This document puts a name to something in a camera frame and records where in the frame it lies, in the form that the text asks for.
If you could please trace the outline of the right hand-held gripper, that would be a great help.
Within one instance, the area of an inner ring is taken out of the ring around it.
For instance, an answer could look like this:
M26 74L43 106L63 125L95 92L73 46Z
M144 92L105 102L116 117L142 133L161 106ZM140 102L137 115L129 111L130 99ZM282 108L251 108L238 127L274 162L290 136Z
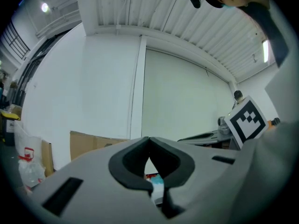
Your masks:
M240 150L247 140L268 130L268 121L252 97L247 96L227 116L218 118L218 131L230 136L229 149Z

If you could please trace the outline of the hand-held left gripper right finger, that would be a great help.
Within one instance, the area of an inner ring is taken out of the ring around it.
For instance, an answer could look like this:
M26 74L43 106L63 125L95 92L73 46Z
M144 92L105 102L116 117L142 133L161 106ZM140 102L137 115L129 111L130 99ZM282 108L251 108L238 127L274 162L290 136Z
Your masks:
M150 224L230 224L240 151L149 138L150 159L164 180L162 208Z

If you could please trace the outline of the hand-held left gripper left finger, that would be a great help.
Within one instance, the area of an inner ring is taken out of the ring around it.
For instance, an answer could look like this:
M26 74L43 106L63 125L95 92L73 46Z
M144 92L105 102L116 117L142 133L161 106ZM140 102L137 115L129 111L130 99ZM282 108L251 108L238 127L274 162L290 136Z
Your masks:
M147 191L132 190L110 174L117 152L139 142L129 140L81 155L46 178L31 195L51 224L165 224L167 218Z

